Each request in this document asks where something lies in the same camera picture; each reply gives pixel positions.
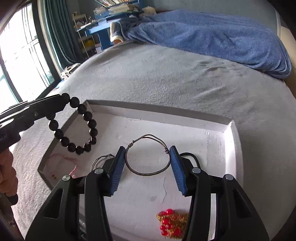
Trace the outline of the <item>left hand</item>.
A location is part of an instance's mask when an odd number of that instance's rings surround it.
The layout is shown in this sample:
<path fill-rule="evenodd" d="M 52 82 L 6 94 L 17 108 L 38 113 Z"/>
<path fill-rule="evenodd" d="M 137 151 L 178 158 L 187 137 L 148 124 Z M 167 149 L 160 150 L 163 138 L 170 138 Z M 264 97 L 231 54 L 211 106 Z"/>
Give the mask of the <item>left hand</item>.
<path fill-rule="evenodd" d="M 1 153 L 1 179 L 0 189 L 7 197 L 14 196 L 18 189 L 18 179 L 16 177 L 16 170 L 13 168 L 13 154 L 9 149 Z"/>

